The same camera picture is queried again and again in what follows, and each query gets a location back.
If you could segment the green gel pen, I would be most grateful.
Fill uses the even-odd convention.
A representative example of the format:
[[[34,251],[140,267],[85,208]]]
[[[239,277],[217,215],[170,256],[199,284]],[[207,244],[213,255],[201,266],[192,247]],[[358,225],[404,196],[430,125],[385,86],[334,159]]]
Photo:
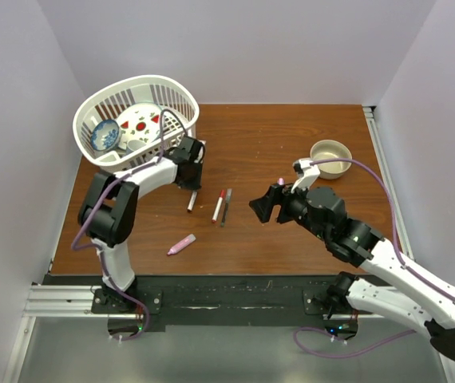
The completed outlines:
[[[227,196],[225,199],[223,215],[222,215],[222,219],[221,219],[221,223],[220,223],[221,227],[225,226],[230,201],[231,201],[231,197]]]

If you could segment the white red marker pen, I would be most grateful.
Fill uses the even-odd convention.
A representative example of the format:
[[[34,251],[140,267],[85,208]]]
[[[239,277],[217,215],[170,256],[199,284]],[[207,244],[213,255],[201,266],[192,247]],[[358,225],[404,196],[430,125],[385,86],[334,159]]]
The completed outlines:
[[[221,199],[220,196],[218,197],[215,205],[215,209],[212,214],[212,223],[216,223],[220,214],[220,208],[222,207],[224,198]]]

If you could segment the white black marker pen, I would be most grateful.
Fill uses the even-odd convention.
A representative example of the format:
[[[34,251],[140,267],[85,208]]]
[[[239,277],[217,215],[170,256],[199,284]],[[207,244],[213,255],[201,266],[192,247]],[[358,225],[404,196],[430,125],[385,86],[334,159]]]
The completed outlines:
[[[190,197],[190,200],[189,200],[188,206],[187,206],[187,212],[188,213],[191,213],[193,211],[193,208],[194,208],[194,205],[195,205],[195,202],[196,202],[197,194],[198,194],[197,191],[193,191],[192,194],[191,194],[191,197]]]

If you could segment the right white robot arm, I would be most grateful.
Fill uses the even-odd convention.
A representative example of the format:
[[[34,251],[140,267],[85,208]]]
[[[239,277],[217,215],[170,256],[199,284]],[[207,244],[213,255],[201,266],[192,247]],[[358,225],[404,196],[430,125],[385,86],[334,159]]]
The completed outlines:
[[[326,291],[330,311],[381,315],[427,337],[437,352],[455,361],[455,287],[406,258],[371,226],[349,217],[344,200],[331,188],[296,192],[289,185],[272,184],[249,206],[261,223],[279,207],[278,223],[296,222],[322,240],[335,258],[393,287],[381,291],[362,277],[342,272]]]

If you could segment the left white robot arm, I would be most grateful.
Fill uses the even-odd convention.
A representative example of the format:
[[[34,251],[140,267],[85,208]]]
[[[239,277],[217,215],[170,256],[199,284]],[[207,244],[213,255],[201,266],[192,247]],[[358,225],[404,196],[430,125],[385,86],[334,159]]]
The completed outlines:
[[[132,233],[139,200],[158,188],[175,184],[197,191],[201,188],[205,143],[184,136],[136,168],[97,172],[78,213],[81,228],[72,242],[75,251],[93,247],[100,259],[103,283],[112,290],[110,305],[128,313],[137,305],[137,293],[128,238]]]

